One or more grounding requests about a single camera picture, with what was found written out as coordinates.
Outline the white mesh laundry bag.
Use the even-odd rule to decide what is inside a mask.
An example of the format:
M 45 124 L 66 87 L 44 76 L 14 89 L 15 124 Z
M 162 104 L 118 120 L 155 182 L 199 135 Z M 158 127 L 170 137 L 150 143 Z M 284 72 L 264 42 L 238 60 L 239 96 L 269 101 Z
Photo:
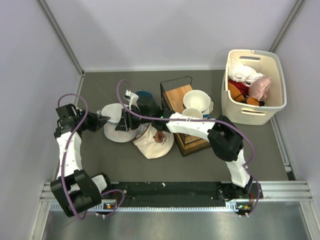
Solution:
M 123 106 L 120 103 L 112 103 L 106 105 L 101 114 L 104 117 L 109 117 L 109 120 L 104 125 L 104 135 L 111 141 L 116 143 L 126 143 L 132 141 L 138 134 L 138 128 L 134 130 L 124 130 L 118 128 L 121 123 Z

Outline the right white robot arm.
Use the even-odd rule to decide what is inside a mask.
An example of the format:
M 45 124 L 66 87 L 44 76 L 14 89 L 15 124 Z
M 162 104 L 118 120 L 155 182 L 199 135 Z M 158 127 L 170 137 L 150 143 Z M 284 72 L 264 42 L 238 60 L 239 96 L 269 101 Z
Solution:
M 214 154 L 224 161 L 231 175 L 231 183 L 219 189 L 220 197 L 226 201 L 245 198 L 252 191 L 253 177 L 248 173 L 244 156 L 246 137 L 224 115 L 217 119 L 185 116 L 170 109 L 162 109 L 153 98 L 138 96 L 126 91 L 129 101 L 123 106 L 117 131 L 128 132 L 150 124 L 160 132 L 185 134 L 207 141 Z

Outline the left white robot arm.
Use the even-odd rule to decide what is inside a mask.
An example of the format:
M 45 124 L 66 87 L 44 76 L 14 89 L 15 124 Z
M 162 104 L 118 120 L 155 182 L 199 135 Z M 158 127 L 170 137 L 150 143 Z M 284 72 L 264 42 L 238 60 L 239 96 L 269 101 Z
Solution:
M 108 176 L 90 177 L 82 167 L 82 133 L 97 132 L 110 119 L 67 104 L 56 108 L 59 119 L 54 137 L 59 146 L 59 170 L 50 190 L 68 217 L 80 214 L 109 198 L 114 187 Z

